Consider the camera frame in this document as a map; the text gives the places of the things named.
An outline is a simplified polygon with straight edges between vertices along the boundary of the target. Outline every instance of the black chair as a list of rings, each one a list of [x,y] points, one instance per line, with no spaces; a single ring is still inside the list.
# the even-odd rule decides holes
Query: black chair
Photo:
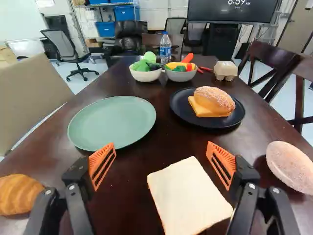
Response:
[[[202,45],[203,32],[207,23],[188,23],[184,37],[184,45],[188,47],[199,47]]]
[[[143,54],[141,35],[147,32],[146,21],[116,21],[115,44],[103,47],[108,68],[125,56]]]
[[[88,59],[90,53],[79,57],[73,41],[61,29],[45,29],[41,30],[41,33],[53,44],[57,60],[60,62],[76,63],[77,70],[70,72],[70,75],[67,76],[68,82],[70,81],[69,77],[78,73],[83,77],[84,81],[88,80],[84,77],[85,72],[94,72],[96,75],[99,75],[97,71],[80,68],[78,63]]]
[[[168,34],[182,34],[184,27],[186,27],[187,18],[183,17],[169,17],[166,19],[165,31]]]

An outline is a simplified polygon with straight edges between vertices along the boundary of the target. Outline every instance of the white bread slice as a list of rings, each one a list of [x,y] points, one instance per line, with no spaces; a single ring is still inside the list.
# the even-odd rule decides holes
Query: white bread slice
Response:
[[[233,212],[195,157],[151,173],[147,180],[166,235],[196,235]]]

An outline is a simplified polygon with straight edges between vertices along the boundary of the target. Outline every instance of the blue storage bin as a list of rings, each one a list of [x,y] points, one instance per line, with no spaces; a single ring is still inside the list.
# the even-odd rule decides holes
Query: blue storage bin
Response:
[[[114,8],[115,12],[115,20],[116,21],[133,21],[140,20],[139,7],[135,7],[133,5],[129,6],[116,6]]]
[[[108,3],[109,0],[89,0],[90,4]]]
[[[133,0],[111,0],[111,2],[133,2]]]
[[[115,24],[114,22],[96,22],[96,27],[100,37],[114,37]]]

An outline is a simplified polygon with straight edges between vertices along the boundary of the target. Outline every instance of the cable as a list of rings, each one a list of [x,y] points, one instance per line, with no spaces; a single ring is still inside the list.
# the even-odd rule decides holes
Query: cable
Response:
[[[264,34],[266,34],[266,32],[269,30],[269,28],[270,28],[270,26],[267,28],[267,30],[265,30],[265,32],[264,32],[261,36],[258,37],[258,39],[261,39],[261,37],[262,37]]]
[[[247,32],[248,28],[249,28],[249,25],[246,26],[245,31],[244,31],[244,32],[242,33],[242,35],[240,36],[240,38],[239,38],[239,43],[242,44],[241,39],[242,39],[242,37],[244,36],[244,34]]]

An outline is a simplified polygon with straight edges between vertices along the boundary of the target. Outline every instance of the round bread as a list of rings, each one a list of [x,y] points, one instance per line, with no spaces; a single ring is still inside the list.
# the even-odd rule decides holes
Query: round bread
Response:
[[[267,147],[266,161],[273,174],[286,185],[313,195],[313,163],[300,149],[274,141]]]
[[[199,105],[217,114],[228,114],[236,108],[229,94],[217,87],[196,88],[194,99]]]

